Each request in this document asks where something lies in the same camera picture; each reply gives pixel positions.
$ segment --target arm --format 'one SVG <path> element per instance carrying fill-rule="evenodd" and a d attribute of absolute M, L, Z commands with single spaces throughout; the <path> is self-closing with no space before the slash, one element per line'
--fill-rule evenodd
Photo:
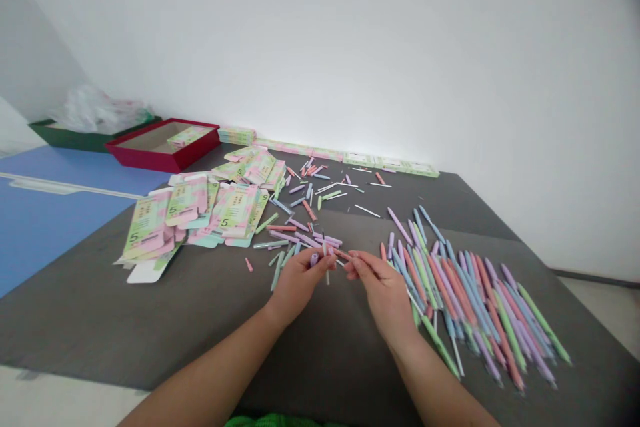
<path fill-rule="evenodd" d="M 361 278 L 371 313 L 425 425 L 497 426 L 495 419 L 449 372 L 418 333 L 405 281 L 386 261 L 349 252 L 347 278 Z"/>
<path fill-rule="evenodd" d="M 275 341 L 302 312 L 327 269 L 335 268 L 335 256 L 309 268 L 314 252 L 322 256 L 322 249 L 308 249 L 292 257 L 263 308 L 160 385 L 119 427 L 224 425 Z"/>

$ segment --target person's right hand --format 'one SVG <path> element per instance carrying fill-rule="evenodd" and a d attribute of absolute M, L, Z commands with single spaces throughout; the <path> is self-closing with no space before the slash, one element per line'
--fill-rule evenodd
<path fill-rule="evenodd" d="M 347 279 L 362 279 L 380 334 L 390 348 L 400 346 L 417 333 L 403 276 L 369 252 L 350 250 L 349 254 L 353 258 L 345 264 Z"/>

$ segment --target forearm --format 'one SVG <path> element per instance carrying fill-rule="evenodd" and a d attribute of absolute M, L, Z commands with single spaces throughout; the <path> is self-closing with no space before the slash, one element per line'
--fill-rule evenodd
<path fill-rule="evenodd" d="M 425 425 L 498 425 L 418 332 L 389 348 Z"/>
<path fill-rule="evenodd" d="M 120 427 L 224 425 L 284 327 L 262 308 L 160 385 Z"/>

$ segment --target pile of pens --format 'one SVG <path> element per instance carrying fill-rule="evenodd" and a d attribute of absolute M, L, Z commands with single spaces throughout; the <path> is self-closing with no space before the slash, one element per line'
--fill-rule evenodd
<path fill-rule="evenodd" d="M 456 343 L 462 341 L 482 357 L 500 386 L 502 368 L 524 394 L 521 374 L 527 373 L 529 362 L 557 388 L 548 363 L 556 365 L 556 355 L 570 365 L 571 359 L 527 290 L 515 281 L 505 264 L 501 264 L 503 281 L 486 257 L 483 260 L 465 250 L 459 251 L 456 258 L 451 242 L 441 235 L 425 209 L 419 209 L 437 237 L 431 251 L 427 249 L 427 236 L 417 209 L 413 209 L 415 221 L 408 220 L 411 235 L 388 209 L 406 245 L 401 239 L 395 244 L 391 232 L 388 246 L 380 244 L 381 257 L 404 277 L 416 326 L 422 322 L 426 327 L 452 373 L 458 379 L 464 376 Z M 440 311 L 455 362 L 437 333 Z"/>

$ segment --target floor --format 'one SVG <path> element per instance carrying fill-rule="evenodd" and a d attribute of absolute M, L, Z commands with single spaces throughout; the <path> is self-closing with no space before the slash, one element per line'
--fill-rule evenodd
<path fill-rule="evenodd" d="M 561 280 L 640 361 L 640 290 Z M 0 366 L 0 415 L 13 427 L 114 427 L 146 395 Z"/>

